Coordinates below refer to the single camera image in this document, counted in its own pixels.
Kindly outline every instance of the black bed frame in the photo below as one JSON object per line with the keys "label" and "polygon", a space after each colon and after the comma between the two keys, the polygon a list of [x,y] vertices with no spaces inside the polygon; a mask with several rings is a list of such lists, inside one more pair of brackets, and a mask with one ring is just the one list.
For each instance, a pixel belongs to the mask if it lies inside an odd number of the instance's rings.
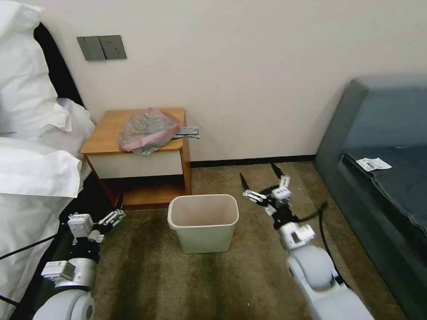
{"label": "black bed frame", "polygon": [[[84,106],[70,71],[65,64],[64,58],[55,40],[52,38],[52,35],[43,24],[40,24],[35,29],[34,38],[43,49],[49,68],[49,77],[56,89],[58,97],[69,98]],[[68,215],[74,212],[81,214],[87,213],[92,216],[94,221],[98,221],[113,210],[98,179],[93,173],[85,180],[83,186],[83,190],[79,193],[79,196],[73,199],[61,213],[60,222],[65,223],[64,225],[60,224],[58,237],[52,241],[51,245],[42,256],[34,272],[34,276],[25,291],[24,297],[10,318],[11,320],[32,319],[31,310],[37,310],[47,299],[56,293],[53,284],[43,279],[40,273],[46,262],[67,259],[73,240],[73,236],[66,224]]]}

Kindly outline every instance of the nightstand drawer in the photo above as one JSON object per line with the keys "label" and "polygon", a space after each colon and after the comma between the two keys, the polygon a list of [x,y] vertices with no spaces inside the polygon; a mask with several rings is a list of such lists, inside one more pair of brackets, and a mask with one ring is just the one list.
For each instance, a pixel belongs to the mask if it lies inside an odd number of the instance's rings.
{"label": "nightstand drawer", "polygon": [[87,157],[100,179],[182,174],[179,151],[153,152],[149,156],[118,153]]}

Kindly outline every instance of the black baseboard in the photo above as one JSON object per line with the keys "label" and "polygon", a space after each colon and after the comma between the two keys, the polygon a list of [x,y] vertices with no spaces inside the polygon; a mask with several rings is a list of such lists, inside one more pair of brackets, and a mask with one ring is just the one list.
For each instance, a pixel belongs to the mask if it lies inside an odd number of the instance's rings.
{"label": "black baseboard", "polygon": [[285,156],[285,157],[269,157],[269,158],[253,158],[253,159],[232,159],[232,160],[211,160],[211,161],[191,161],[192,168],[204,167],[221,167],[233,165],[248,165],[248,164],[269,164],[280,162],[301,162],[314,161],[316,155],[307,156]]}

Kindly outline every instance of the gray sofa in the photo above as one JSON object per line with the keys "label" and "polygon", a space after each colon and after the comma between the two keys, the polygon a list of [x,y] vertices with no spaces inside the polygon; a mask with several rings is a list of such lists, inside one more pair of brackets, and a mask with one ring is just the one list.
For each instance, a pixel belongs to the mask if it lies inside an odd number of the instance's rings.
{"label": "gray sofa", "polygon": [[[378,156],[393,168],[354,161]],[[406,316],[425,319],[427,76],[352,80],[315,167]]]}

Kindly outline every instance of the wooden nightstand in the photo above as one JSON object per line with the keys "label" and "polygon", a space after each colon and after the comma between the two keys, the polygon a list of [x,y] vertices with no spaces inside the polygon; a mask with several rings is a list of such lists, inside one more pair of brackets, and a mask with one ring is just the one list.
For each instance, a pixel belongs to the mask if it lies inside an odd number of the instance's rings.
{"label": "wooden nightstand", "polygon": [[[185,126],[184,108],[162,108]],[[163,208],[191,194],[187,138],[171,140],[149,156],[121,151],[118,135],[129,117],[140,110],[107,111],[81,148],[115,205],[121,193],[125,209]]]}

